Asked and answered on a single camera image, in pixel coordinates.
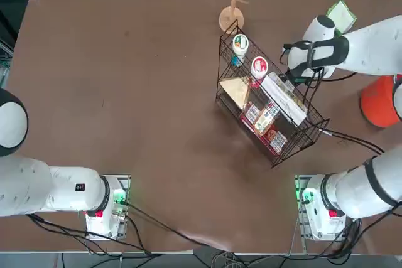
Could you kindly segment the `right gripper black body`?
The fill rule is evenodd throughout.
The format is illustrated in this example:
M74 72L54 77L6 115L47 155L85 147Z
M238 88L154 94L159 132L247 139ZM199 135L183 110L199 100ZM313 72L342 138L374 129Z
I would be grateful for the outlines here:
M286 72L285 76L293 85L302 84L302 78L294 76L291 72Z

